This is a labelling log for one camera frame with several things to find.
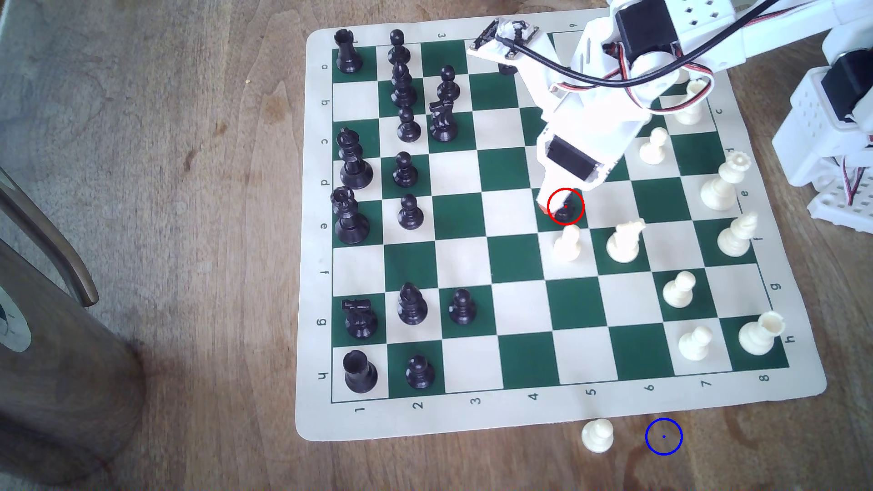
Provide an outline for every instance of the wood grain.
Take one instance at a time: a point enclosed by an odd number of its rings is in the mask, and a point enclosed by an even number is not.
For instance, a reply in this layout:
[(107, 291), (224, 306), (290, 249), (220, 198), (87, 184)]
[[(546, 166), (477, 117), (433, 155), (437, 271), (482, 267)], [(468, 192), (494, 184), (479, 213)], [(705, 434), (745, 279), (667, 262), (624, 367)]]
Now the wood grain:
[[(814, 221), (770, 144), (821, 36), (730, 71), (827, 391), (652, 416), (384, 441), (294, 430), (304, 46), (320, 28), (603, 6), (571, 0), (10, 0), (0, 51), (3, 166), (70, 239), (140, 346), (143, 427), (95, 488), (870, 488), (873, 237)], [(14, 227), (2, 237), (58, 283)], [(26, 482), (9, 479), (11, 488)]]

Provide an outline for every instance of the chessboard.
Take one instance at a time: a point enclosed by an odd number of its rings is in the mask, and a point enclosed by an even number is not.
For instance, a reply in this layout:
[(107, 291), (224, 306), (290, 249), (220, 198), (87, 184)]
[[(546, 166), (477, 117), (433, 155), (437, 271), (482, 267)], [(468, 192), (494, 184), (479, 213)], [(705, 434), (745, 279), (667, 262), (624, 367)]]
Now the chessboard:
[[(582, 26), (605, 15), (602, 9), (518, 17), (538, 25), (568, 65)], [(496, 64), (466, 54), (492, 20), (349, 26), (362, 61), (355, 73), (337, 68), (339, 28), (316, 31), (307, 41), (298, 433), (309, 440), (376, 439), (823, 392), (813, 332), (757, 164), (737, 185), (731, 209), (714, 211), (701, 202), (701, 186), (726, 155), (741, 151), (754, 160), (727, 75), (716, 74), (702, 121), (685, 126), (672, 115), (653, 116), (607, 181), (581, 193), (581, 254), (560, 262), (553, 243), (563, 227), (535, 203), (543, 178), (535, 151), (545, 126), (541, 111), (517, 73), (500, 73)], [(397, 135), (388, 62), (394, 29), (405, 34), (417, 93), (411, 108), (422, 134), (414, 142)], [(446, 65), (460, 87), (453, 111), (458, 132), (440, 142), (428, 130), (428, 107)], [(656, 104), (676, 105), (684, 94), (684, 84), (676, 85)], [(334, 232), (343, 128), (356, 133), (374, 175), (354, 190), (369, 223), (366, 238), (354, 245)], [(653, 128), (669, 133), (658, 165), (639, 156)], [(408, 188), (393, 178), (401, 152), (418, 174)], [(407, 193), (423, 212), (414, 230), (398, 223)], [(571, 196), (578, 217), (582, 203)], [(752, 246), (740, 257), (727, 256), (717, 236), (744, 211), (759, 215)], [(608, 238), (616, 225), (638, 218), (646, 227), (636, 259), (613, 261)], [(693, 300), (674, 308), (662, 289), (682, 271), (695, 276)], [(406, 283), (418, 288), (428, 309), (416, 325), (398, 313)], [(477, 308), (463, 325), (449, 314), (459, 288)], [(368, 305), (375, 317), (366, 337), (347, 330), (353, 305)], [(784, 317), (785, 330), (765, 355), (750, 355), (738, 332), (771, 310)], [(693, 362), (677, 346), (698, 326), (709, 328), (712, 339), (708, 355)], [(343, 365), (356, 350), (375, 370), (363, 393), (350, 390)], [(425, 388), (408, 383), (414, 356), (432, 369)]]

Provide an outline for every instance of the black chess piece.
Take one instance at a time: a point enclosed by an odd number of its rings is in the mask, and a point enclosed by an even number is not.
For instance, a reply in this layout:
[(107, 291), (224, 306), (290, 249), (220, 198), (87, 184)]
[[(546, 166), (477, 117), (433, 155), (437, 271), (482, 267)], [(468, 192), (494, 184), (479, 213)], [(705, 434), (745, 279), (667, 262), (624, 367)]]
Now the black chess piece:
[(339, 218), (333, 226), (337, 239), (350, 246), (366, 239), (370, 233), (370, 221), (358, 212), (354, 192), (347, 186), (340, 186), (333, 190), (330, 201), (333, 204), (333, 214)]
[(369, 300), (343, 300), (346, 331), (355, 339), (367, 339), (376, 332), (379, 322)]
[(364, 59), (354, 49), (354, 34), (348, 29), (340, 29), (333, 35), (333, 41), (339, 46), (336, 55), (336, 67), (343, 73), (355, 73), (364, 65)]
[(373, 181), (373, 166), (361, 158), (363, 149), (360, 140), (358, 133), (349, 128), (341, 129), (336, 135), (340, 158), (345, 162), (340, 171), (340, 180), (353, 190), (366, 188)]
[(379, 372), (363, 351), (352, 349), (342, 357), (342, 369), (346, 371), (346, 385), (352, 392), (370, 392), (379, 381)]
[(469, 324), (476, 318), (476, 302), (470, 296), (470, 292), (464, 288), (455, 290), (449, 305), (449, 318), (456, 324)]
[(391, 65), (397, 63), (409, 63), (409, 48), (403, 45), (405, 42), (403, 31), (394, 29), (388, 35), (391, 39), (391, 50), (388, 51), (388, 62)]
[(416, 117), (412, 114), (412, 108), (404, 106), (397, 111), (400, 116), (400, 126), (397, 127), (397, 138), (401, 142), (412, 143), (422, 135), (422, 127), (416, 123)]
[(437, 372), (424, 356), (415, 355), (409, 359), (406, 367), (406, 382), (413, 389), (427, 389), (436, 378)]
[(406, 230), (415, 230), (424, 223), (424, 212), (418, 207), (418, 200), (411, 194), (400, 198), (400, 212), (397, 223)]
[(443, 83), (436, 87), (436, 96), (439, 100), (456, 100), (461, 95), (461, 87), (455, 81), (455, 67), (446, 65), (439, 71)]
[(428, 315), (428, 304), (422, 297), (421, 290), (412, 283), (403, 283), (400, 288), (397, 314), (400, 320), (410, 326), (421, 324)]
[(402, 188), (411, 188), (418, 182), (418, 169), (412, 165), (409, 152), (400, 152), (394, 159), (397, 170), (394, 171), (394, 183)]

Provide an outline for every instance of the white chess piece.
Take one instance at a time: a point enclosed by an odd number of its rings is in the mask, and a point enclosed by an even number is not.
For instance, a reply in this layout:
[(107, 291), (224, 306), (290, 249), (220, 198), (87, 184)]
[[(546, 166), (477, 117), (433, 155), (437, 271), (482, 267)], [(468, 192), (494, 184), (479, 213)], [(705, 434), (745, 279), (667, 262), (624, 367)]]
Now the white chess piece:
[(712, 330), (706, 326), (697, 326), (693, 331), (679, 338), (679, 353), (693, 362), (699, 362), (709, 354), (710, 341), (712, 341)]
[(739, 345), (751, 355), (766, 355), (773, 348), (773, 340), (783, 332), (785, 318), (771, 310), (739, 329)]
[(649, 165), (657, 165), (663, 162), (663, 159), (667, 156), (667, 152), (663, 149), (667, 138), (670, 138), (670, 135), (667, 134), (666, 129), (653, 128), (649, 135), (649, 140), (640, 146), (640, 160)]
[(694, 274), (691, 272), (680, 272), (676, 275), (675, 280), (668, 281), (667, 284), (663, 286), (661, 292), (663, 300), (671, 307), (688, 307), (688, 304), (691, 303), (691, 299), (694, 297), (691, 289), (694, 288), (694, 285), (696, 285), (697, 282), (697, 279), (694, 278)]
[(613, 427), (608, 419), (588, 421), (582, 428), (582, 444), (594, 453), (604, 453), (612, 446)]
[(731, 222), (731, 226), (727, 227), (718, 235), (716, 243), (718, 249), (728, 256), (738, 258), (749, 250), (751, 245), (750, 239), (755, 235), (755, 229), (758, 227), (758, 212), (749, 211), (743, 213)]
[(564, 232), (554, 241), (552, 253), (561, 262), (570, 262), (579, 257), (582, 245), (579, 243), (579, 227), (575, 224), (564, 227)]
[(718, 166), (718, 177), (706, 181), (700, 188), (700, 199), (713, 210), (729, 210), (737, 202), (734, 184), (743, 182), (752, 159), (743, 152), (727, 154), (725, 163)]
[(646, 228), (642, 218), (615, 226), (615, 233), (606, 241), (606, 252), (615, 262), (629, 263), (640, 253), (640, 232)]

